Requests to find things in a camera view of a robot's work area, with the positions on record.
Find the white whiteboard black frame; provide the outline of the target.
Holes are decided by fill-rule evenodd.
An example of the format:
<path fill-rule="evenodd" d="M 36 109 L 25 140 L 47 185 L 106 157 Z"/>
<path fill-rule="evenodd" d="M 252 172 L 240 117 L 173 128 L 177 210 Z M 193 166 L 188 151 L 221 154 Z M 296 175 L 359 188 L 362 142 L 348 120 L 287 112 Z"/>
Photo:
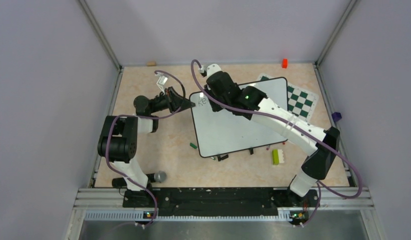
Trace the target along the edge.
<path fill-rule="evenodd" d="M 233 152 L 283 143 L 286 138 L 271 128 L 236 116 L 223 109 L 213 112 L 209 99 L 201 91 L 194 92 L 189 100 L 199 155 L 216 157 Z"/>

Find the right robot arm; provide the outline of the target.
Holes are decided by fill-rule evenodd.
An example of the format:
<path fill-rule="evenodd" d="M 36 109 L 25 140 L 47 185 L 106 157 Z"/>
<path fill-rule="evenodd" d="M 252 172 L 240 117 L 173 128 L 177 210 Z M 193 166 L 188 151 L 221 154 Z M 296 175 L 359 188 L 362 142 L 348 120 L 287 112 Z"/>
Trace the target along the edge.
<path fill-rule="evenodd" d="M 233 115 L 266 126 L 300 147 L 307 155 L 300 171 L 289 184 L 287 201 L 300 206 L 317 181 L 324 180 L 339 146 L 340 132 L 334 127 L 314 126 L 277 105 L 255 86 L 240 88 L 227 72 L 207 75 L 204 86 L 213 111 L 226 109 Z"/>

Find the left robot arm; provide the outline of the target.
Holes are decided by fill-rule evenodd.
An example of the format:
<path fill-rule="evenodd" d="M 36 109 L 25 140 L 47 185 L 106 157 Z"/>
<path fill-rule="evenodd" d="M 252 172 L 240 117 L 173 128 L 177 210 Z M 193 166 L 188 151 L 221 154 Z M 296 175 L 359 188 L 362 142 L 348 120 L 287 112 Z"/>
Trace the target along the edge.
<path fill-rule="evenodd" d="M 100 133 L 97 152 L 105 158 L 107 166 L 119 177 L 112 179 L 115 189 L 126 189 L 129 198 L 147 207 L 154 200 L 151 183 L 162 182 L 166 174 L 162 171 L 145 174 L 136 159 L 138 135 L 155 133 L 160 117 L 157 112 L 169 110 L 170 115 L 195 106 L 187 99 L 186 90 L 179 94 L 173 87 L 167 87 L 154 98 L 137 96 L 133 105 L 135 115 L 108 115 Z"/>

